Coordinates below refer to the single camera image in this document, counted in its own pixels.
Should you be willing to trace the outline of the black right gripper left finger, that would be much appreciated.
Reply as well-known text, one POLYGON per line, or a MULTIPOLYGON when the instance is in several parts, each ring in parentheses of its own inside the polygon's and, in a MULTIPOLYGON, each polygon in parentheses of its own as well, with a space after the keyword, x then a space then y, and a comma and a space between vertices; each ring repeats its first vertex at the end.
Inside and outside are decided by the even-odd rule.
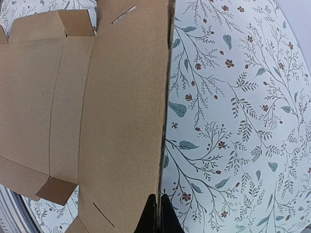
POLYGON ((157 203, 156 195, 150 194, 145 203, 141 217, 137 224, 137 233, 157 232, 157 203))

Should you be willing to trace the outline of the brown cardboard box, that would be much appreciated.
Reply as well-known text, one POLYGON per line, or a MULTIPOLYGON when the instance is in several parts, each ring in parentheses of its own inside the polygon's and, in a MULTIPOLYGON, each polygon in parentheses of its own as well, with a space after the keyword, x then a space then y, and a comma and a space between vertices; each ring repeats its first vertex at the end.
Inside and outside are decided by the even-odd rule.
POLYGON ((100 0, 21 17, 0 33, 0 183, 65 205, 69 233, 136 233, 160 184, 173 0, 100 0))

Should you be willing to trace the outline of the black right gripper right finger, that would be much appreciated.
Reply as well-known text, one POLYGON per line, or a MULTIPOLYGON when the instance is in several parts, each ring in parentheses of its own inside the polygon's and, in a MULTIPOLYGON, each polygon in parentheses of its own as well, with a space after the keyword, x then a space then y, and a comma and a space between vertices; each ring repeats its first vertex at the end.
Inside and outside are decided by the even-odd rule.
POLYGON ((163 194, 161 197, 160 232, 183 233, 183 229, 167 194, 163 194))

